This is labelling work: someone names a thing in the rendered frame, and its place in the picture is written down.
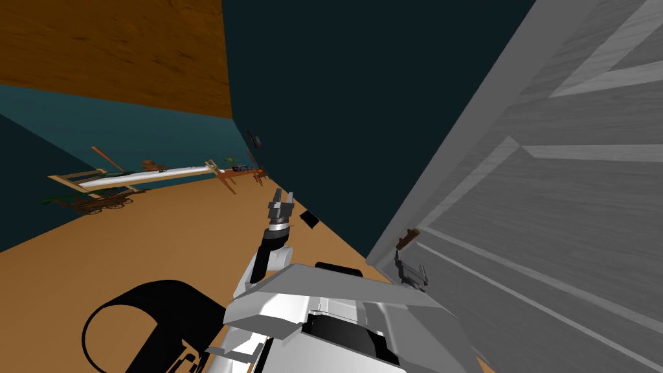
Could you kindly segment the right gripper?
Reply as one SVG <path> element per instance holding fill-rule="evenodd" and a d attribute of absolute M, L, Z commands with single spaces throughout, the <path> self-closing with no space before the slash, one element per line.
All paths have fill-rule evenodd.
<path fill-rule="evenodd" d="M 413 289 L 426 290 L 427 285 L 429 285 L 429 278 L 427 278 L 423 264 L 412 267 L 407 263 L 403 263 L 399 249 L 395 250 L 394 262 L 398 268 L 398 276 L 402 284 Z"/>

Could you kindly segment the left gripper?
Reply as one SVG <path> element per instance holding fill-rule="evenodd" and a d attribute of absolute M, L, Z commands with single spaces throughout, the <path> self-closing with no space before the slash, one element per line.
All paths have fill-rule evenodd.
<path fill-rule="evenodd" d="M 293 203 L 293 192 L 288 192 L 286 201 L 282 201 L 282 189 L 278 188 L 275 191 L 273 202 L 268 204 L 271 225 L 287 224 L 289 217 L 291 217 L 295 204 Z"/>

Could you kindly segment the grey panelled door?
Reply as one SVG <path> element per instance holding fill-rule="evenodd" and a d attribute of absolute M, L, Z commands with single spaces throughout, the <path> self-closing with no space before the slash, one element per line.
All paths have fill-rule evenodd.
<path fill-rule="evenodd" d="M 495 373 L 663 373 L 663 0 L 597 0 L 409 216 Z"/>

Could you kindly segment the brown wooden bat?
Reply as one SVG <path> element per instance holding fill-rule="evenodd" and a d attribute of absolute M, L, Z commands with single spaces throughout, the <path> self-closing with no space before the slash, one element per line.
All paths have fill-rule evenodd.
<path fill-rule="evenodd" d="M 107 160 L 109 163 L 111 163 L 115 168 L 117 168 L 120 172 L 125 171 L 121 166 L 119 166 L 114 160 L 112 160 L 108 155 L 106 155 L 101 149 L 91 146 L 91 150 L 103 157 L 105 160 Z"/>

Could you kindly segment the brown wooden table with plant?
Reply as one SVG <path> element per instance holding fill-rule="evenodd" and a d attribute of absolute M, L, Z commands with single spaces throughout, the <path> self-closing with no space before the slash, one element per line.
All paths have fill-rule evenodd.
<path fill-rule="evenodd" d="M 221 169 L 213 160 L 209 160 L 208 165 L 214 170 L 215 178 L 218 179 L 233 195 L 236 195 L 236 191 L 233 189 L 231 183 L 236 185 L 236 182 L 234 182 L 235 177 L 251 175 L 259 185 L 263 185 L 258 171 L 253 166 L 237 165 L 232 166 L 229 169 Z"/>

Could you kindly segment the dark wooden cart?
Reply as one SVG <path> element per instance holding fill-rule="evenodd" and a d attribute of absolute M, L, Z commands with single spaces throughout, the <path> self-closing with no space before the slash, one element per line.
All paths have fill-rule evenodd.
<path fill-rule="evenodd" d="M 81 216 L 99 214 L 104 209 L 117 210 L 133 203 L 131 196 L 147 193 L 150 189 L 127 190 L 115 193 L 116 188 L 95 190 L 91 194 L 77 193 L 43 199 L 40 205 L 55 203 L 73 209 Z"/>

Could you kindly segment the white bed with wooden frame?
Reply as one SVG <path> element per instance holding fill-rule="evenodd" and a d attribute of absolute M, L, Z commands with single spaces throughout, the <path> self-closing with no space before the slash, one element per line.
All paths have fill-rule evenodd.
<path fill-rule="evenodd" d="M 205 161 L 203 166 L 191 166 L 167 170 L 137 172 L 136 174 L 111 176 L 104 169 L 97 168 L 88 172 L 67 175 L 50 175 L 48 178 L 57 181 L 83 194 L 89 194 L 94 198 L 100 198 L 100 191 L 109 188 L 126 187 L 137 191 L 134 185 L 166 181 L 203 174 L 224 174 L 226 171 L 219 168 L 213 160 Z"/>

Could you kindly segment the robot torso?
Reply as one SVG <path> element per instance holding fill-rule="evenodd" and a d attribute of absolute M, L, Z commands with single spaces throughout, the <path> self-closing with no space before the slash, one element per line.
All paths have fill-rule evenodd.
<path fill-rule="evenodd" d="M 242 275 L 207 373 L 483 373 L 458 319 L 414 288 L 319 267 Z"/>

